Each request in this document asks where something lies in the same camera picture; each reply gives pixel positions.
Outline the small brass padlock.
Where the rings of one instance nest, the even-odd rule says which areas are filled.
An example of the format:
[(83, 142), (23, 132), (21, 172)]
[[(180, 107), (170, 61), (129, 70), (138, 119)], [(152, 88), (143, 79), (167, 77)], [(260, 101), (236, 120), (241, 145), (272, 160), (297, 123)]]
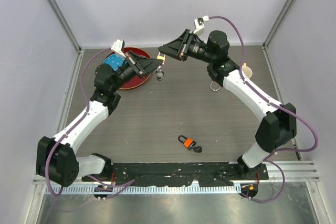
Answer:
[(164, 65), (164, 63), (165, 63), (165, 59), (166, 59), (166, 55), (165, 55), (165, 54), (162, 54), (162, 53), (159, 52), (159, 54), (157, 55), (156, 58), (157, 58), (158, 60), (162, 60), (161, 65)]

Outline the panda keychain with keys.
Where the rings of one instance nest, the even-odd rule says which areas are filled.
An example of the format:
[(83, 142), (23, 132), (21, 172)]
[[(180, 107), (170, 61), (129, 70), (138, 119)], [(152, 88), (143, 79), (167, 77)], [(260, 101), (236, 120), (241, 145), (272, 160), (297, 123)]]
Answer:
[(157, 81), (162, 81), (164, 77), (164, 71), (161, 67), (158, 67), (155, 71), (155, 77)]

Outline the orange black padlock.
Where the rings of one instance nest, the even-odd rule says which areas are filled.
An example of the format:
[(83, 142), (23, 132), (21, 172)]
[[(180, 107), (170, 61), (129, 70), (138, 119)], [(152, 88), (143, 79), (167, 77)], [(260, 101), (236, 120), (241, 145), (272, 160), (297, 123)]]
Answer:
[(191, 151), (196, 145), (196, 142), (194, 140), (184, 135), (180, 135), (178, 137), (178, 141), (182, 143), (189, 151)]

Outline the black keys of orange padlock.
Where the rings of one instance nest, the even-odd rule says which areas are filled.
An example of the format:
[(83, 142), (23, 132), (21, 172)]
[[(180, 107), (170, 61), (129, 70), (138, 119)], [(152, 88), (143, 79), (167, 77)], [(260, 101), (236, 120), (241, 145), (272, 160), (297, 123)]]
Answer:
[(194, 146), (192, 148), (192, 151), (195, 153), (201, 153), (202, 152), (202, 148), (200, 146)]

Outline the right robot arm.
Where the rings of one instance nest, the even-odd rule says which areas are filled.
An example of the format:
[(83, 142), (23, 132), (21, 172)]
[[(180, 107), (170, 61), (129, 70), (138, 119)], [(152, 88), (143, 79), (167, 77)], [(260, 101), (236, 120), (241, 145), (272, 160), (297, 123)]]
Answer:
[(281, 104), (250, 82), (228, 56), (229, 47), (223, 31), (212, 31), (203, 42), (187, 29), (177, 39), (161, 45), (159, 52), (179, 61), (192, 57), (206, 62), (210, 78), (238, 97), (256, 116), (260, 122), (256, 141), (237, 160), (239, 177), (250, 179), (267, 156), (297, 135), (296, 108), (291, 103)]

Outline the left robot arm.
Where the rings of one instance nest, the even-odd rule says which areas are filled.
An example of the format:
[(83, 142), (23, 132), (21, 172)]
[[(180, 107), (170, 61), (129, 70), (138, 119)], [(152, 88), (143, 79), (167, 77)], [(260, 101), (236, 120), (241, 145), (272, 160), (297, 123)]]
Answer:
[(70, 186), (78, 177), (95, 176), (105, 182), (112, 174), (112, 161), (101, 154), (76, 155), (89, 134), (117, 108), (117, 91), (132, 78), (147, 77), (163, 64), (161, 58), (147, 58), (131, 51), (122, 55), (123, 64), (114, 70), (102, 63), (95, 70), (94, 93), (86, 97), (84, 110), (53, 137), (42, 137), (37, 146), (36, 173), (47, 185)]

